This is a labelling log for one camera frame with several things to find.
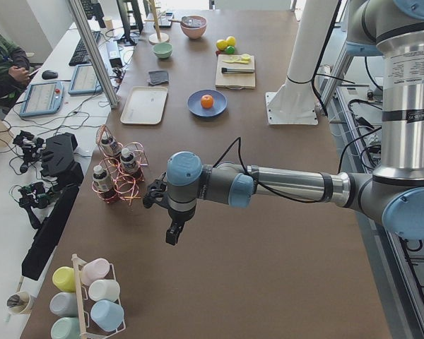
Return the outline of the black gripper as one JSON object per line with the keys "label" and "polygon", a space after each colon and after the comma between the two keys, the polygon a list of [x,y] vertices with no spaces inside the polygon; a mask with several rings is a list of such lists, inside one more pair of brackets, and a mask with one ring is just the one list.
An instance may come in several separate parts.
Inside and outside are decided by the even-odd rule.
{"label": "black gripper", "polygon": [[190,209],[187,211],[178,211],[169,209],[168,214],[171,217],[172,222],[166,231],[165,241],[168,244],[175,246],[178,243],[179,236],[184,228],[184,224],[194,217],[195,210]]}

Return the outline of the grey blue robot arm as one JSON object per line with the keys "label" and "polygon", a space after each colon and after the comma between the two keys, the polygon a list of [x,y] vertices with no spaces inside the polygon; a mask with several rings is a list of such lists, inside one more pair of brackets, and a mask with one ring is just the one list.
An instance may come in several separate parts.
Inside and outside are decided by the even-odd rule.
{"label": "grey blue robot arm", "polygon": [[300,23],[280,11],[204,11],[209,36],[235,33],[255,54],[257,87],[230,93],[228,116],[189,113],[185,97],[212,82],[210,38],[184,42],[157,149],[168,156],[163,206],[168,244],[187,222],[203,242],[221,225],[276,220],[281,208],[301,225],[322,203],[352,208],[405,239],[424,239],[424,81],[388,89],[382,163],[374,174],[331,174],[336,160],[326,119],[313,108],[311,75],[334,25],[337,1],[311,1]]}

